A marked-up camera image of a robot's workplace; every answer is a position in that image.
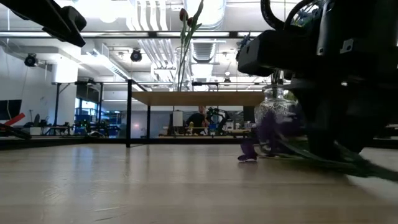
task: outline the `person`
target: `person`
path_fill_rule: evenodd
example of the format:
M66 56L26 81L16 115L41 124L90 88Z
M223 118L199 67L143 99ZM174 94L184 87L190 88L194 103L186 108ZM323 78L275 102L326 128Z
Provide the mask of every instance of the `person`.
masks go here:
M202 131L205 130L204 128L209 125L209 121L206 117L206 106L199 106L198 110L198 113L194 113L193 115L191 115L185 122L187 126L189 126L191 122L193 123L194 134L200 134Z

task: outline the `red object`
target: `red object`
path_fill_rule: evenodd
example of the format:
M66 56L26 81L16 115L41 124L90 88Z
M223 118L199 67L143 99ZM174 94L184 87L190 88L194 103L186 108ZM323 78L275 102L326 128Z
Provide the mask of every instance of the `red object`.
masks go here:
M183 21L184 20L184 16L186 17L186 19L188 19L188 12L185 9L181 9L180 10L180 20Z
M9 121L5 122L4 124L11 126L24 118L25 118L25 115L23 113L21 113L21 114L17 115L16 117L10 119Z
M189 27L191 27L192 21L193 21L192 17L187 20L187 24L188 24Z

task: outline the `computer screen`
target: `computer screen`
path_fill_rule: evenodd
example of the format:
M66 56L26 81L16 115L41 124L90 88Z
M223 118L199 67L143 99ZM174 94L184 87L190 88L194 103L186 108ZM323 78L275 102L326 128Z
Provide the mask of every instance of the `computer screen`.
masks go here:
M243 121L254 122L254 106L243 107Z
M9 120L19 115L21 104L22 100L0 100L0 120Z

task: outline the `wooden tabletop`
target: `wooden tabletop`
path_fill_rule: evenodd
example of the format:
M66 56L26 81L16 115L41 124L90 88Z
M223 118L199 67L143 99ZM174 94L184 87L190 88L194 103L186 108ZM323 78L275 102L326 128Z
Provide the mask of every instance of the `wooden tabletop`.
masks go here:
M239 145L82 144L0 151L0 223L396 224L398 186ZM365 149L398 170L398 152Z
M133 92L132 97L151 106L256 106L261 92Z
M187 139L187 138L195 138L195 139L232 139L233 136L159 136L160 139Z

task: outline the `black shirt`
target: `black shirt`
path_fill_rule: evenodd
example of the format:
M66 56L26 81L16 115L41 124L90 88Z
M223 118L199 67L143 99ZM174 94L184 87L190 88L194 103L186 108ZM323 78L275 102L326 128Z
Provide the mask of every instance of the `black shirt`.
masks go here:
M188 119L187 119L187 126L189 126L189 123L193 122L193 127L195 127L193 129L193 133L194 134L200 134L204 128L200 128L202 127L202 122L205 120L205 115L201 114L201 113L195 113L193 115L191 115Z

